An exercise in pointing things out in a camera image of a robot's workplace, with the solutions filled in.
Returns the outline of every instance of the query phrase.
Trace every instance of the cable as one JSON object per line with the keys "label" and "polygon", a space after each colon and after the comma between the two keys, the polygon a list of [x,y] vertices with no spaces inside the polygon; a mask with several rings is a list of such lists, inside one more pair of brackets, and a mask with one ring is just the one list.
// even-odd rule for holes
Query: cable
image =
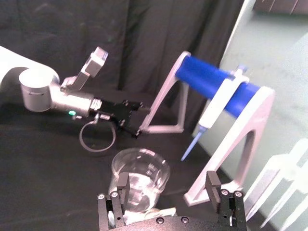
{"label": "cable", "polygon": [[111,131],[112,131],[113,139],[112,139],[111,144],[110,144],[108,147],[103,148],[103,149],[92,149],[92,148],[88,147],[88,146],[84,143],[83,138],[82,138],[83,130],[84,130],[84,129],[86,128],[86,126],[88,126],[88,125],[97,124],[99,118],[100,118],[100,115],[99,115],[99,114],[96,114],[95,119],[94,119],[93,121],[91,121],[91,122],[85,124],[85,125],[82,127],[82,129],[80,130],[80,133],[79,133],[79,141],[80,141],[81,146],[82,146],[84,149],[86,149],[87,151],[93,152],[93,153],[99,153],[99,152],[103,152],[103,151],[108,150],[108,149],[115,143],[115,141],[116,141],[116,132],[115,132],[116,130],[115,130],[114,126],[113,126],[111,123],[109,123],[109,126],[110,126]]}

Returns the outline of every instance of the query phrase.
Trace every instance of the water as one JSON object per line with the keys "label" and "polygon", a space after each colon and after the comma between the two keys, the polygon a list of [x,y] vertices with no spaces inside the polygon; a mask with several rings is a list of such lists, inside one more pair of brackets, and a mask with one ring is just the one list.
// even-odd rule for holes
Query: water
{"label": "water", "polygon": [[130,173],[129,182],[130,191],[126,208],[128,211],[140,213],[155,206],[159,194],[151,178],[139,173]]}

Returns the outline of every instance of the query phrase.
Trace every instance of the green indicator light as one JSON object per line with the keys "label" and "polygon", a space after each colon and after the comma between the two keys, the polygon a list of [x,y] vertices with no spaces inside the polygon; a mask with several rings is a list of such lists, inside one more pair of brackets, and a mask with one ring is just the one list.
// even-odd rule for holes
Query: green indicator light
{"label": "green indicator light", "polygon": [[75,111],[69,111],[68,114],[74,116],[74,115],[76,115],[76,112]]}

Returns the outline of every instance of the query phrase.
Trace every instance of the white pipette tip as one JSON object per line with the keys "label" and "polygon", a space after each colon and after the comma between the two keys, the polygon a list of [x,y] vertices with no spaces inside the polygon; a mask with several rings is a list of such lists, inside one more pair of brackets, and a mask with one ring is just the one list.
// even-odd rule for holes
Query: white pipette tip
{"label": "white pipette tip", "polygon": [[192,148],[196,145],[196,143],[198,142],[198,140],[200,139],[200,137],[203,135],[203,133],[205,133],[205,131],[207,130],[207,128],[205,127],[200,127],[200,130],[198,132],[198,134],[195,136],[194,140],[191,142],[191,144],[189,145],[189,147],[187,148],[186,152],[184,153],[184,155],[181,158],[181,161],[185,160],[185,158],[188,156],[188,154],[191,152]]}

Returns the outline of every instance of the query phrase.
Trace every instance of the black screw head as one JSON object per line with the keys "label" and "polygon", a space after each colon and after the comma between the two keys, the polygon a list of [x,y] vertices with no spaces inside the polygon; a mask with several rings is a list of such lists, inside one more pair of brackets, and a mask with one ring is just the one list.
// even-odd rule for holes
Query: black screw head
{"label": "black screw head", "polygon": [[165,222],[165,220],[163,218],[157,218],[156,222],[161,225]]}
{"label": "black screw head", "polygon": [[189,219],[187,217],[182,217],[181,221],[184,223],[184,224],[187,224],[189,222]]}

